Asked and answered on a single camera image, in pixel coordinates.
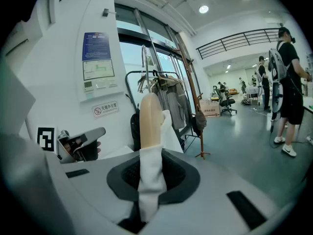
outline black shorts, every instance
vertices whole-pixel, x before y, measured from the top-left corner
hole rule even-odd
[[[304,114],[303,97],[296,90],[284,90],[283,105],[280,110],[282,118],[288,118],[291,124],[301,124]]]

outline metal railing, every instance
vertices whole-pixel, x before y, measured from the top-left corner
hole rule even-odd
[[[220,38],[206,45],[202,45],[196,50],[201,58],[206,58],[223,51],[235,49],[243,46],[277,42],[279,28],[256,29],[245,32],[240,32],[234,35]]]

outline hand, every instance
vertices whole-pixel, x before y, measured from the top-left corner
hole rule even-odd
[[[76,140],[76,143],[77,144],[80,144],[82,142],[82,140],[81,139],[77,139]],[[101,142],[97,142],[97,147],[99,147],[101,145]],[[64,145],[64,148],[66,149],[66,151],[70,154],[71,152],[71,147],[69,146],[69,143],[66,143],[65,145]],[[99,153],[101,151],[101,149],[100,148],[97,148],[97,152]]]

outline office chair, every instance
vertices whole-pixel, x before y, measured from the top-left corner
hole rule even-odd
[[[226,107],[226,109],[222,109],[221,115],[222,115],[223,112],[229,112],[230,115],[231,115],[231,112],[232,112],[232,111],[235,111],[236,114],[237,114],[237,110],[234,110],[234,109],[231,109],[231,108],[230,108],[230,107],[231,107],[231,104],[234,104],[234,103],[236,102],[234,99],[229,99],[229,98],[232,97],[232,96],[230,96],[230,95],[225,96],[225,97],[226,97],[226,100],[223,101],[223,97],[222,97],[222,94],[221,94],[220,90],[217,89],[217,88],[214,88],[214,90],[215,90],[216,94],[217,94],[217,95],[219,96],[219,98],[220,98],[220,105],[221,105],[222,107],[224,107],[224,106]]]

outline wooden stick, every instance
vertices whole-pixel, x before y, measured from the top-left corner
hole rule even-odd
[[[191,61],[190,63],[187,62],[187,59],[185,57],[185,53],[181,50],[180,48],[180,45],[178,44],[178,48],[179,48],[179,51],[181,53],[181,56],[182,56],[182,60],[185,64],[185,67],[187,69],[187,76],[188,76],[188,80],[189,80],[189,83],[190,83],[190,87],[191,87],[191,91],[192,91],[192,95],[193,95],[193,98],[194,98],[194,104],[195,104],[195,109],[196,109],[196,112],[199,112],[201,111],[201,108],[200,108],[200,105],[199,105],[199,100],[198,100],[198,97],[196,95],[196,89],[195,89],[195,85],[194,85],[194,82],[192,80],[192,76],[191,76],[191,71],[190,71],[190,67],[189,65],[193,62]],[[201,156],[203,158],[203,160],[205,160],[205,157],[204,155],[205,154],[210,154],[210,153],[206,153],[203,151],[203,135],[202,135],[203,131],[201,131],[200,133],[200,140],[201,140],[201,153],[198,154],[196,157],[198,156]]]

